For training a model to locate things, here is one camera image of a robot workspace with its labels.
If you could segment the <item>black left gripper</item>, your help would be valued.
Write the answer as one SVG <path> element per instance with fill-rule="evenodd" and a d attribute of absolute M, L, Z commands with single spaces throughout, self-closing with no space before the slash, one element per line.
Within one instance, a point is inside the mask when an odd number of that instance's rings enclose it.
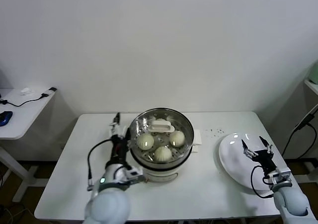
<path fill-rule="evenodd" d="M 131 140 L 130 128 L 127 128 L 125 137 L 121 135 L 120 128 L 120 112 L 118 112 L 113 118 L 112 122 L 109 125 L 111 127 L 111 141 L 112 141 L 112 150 L 110 161 L 111 162 L 126 162 L 127 152 L 129 150 L 128 146 Z"/>

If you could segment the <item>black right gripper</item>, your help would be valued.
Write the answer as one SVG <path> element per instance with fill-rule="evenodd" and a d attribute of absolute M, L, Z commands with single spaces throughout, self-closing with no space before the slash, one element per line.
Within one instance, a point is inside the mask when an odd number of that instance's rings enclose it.
<path fill-rule="evenodd" d="M 257 150 L 252 151 L 248 148 L 244 140 L 242 140 L 242 147 L 243 147 L 243 153 L 248 158 L 253 158 L 254 162 L 258 162 L 260 166 L 263 169 L 264 175 L 268 176 L 269 173 L 276 170 L 276 165 L 273 162 L 273 151 L 272 151 L 272 145 L 269 144 L 269 142 L 264 139 L 262 136 L 259 136 L 261 142 L 265 146 L 265 149 L 263 150 Z"/>

